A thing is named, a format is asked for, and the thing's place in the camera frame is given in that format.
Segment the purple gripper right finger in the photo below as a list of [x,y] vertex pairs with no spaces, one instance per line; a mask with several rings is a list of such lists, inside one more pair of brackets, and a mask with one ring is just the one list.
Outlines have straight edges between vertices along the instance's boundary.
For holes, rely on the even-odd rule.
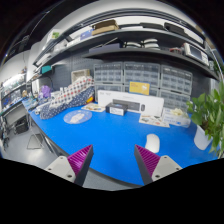
[[145,185],[181,170],[168,155],[159,156],[139,145],[134,147],[134,156]]

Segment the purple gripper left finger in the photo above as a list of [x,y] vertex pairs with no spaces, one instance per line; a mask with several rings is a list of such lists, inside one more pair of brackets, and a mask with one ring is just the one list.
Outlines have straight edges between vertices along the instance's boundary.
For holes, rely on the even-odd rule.
[[45,170],[78,186],[82,186],[93,154],[93,146],[89,145],[68,157],[59,156]]

